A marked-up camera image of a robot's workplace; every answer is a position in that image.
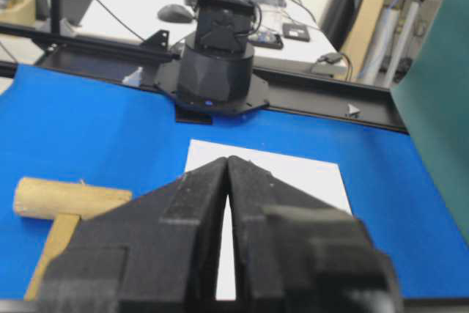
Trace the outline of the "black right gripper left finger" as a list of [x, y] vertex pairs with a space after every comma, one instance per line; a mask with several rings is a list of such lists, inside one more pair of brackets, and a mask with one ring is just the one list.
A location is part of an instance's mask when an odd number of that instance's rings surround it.
[[227, 160], [81, 221], [48, 266], [40, 312], [187, 312], [215, 297]]

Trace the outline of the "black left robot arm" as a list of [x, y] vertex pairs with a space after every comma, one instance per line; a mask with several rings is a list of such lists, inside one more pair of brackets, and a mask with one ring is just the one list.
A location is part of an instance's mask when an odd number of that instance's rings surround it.
[[196, 30], [177, 59], [162, 64], [154, 85], [178, 106], [238, 115], [269, 105], [269, 84], [254, 75], [249, 37], [260, 27], [254, 0], [197, 0]]

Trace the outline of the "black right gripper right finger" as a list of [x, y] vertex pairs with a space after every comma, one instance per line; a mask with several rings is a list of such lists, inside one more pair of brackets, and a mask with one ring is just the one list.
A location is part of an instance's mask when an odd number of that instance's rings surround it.
[[401, 312], [364, 223], [242, 158], [228, 159], [237, 286], [248, 312]]

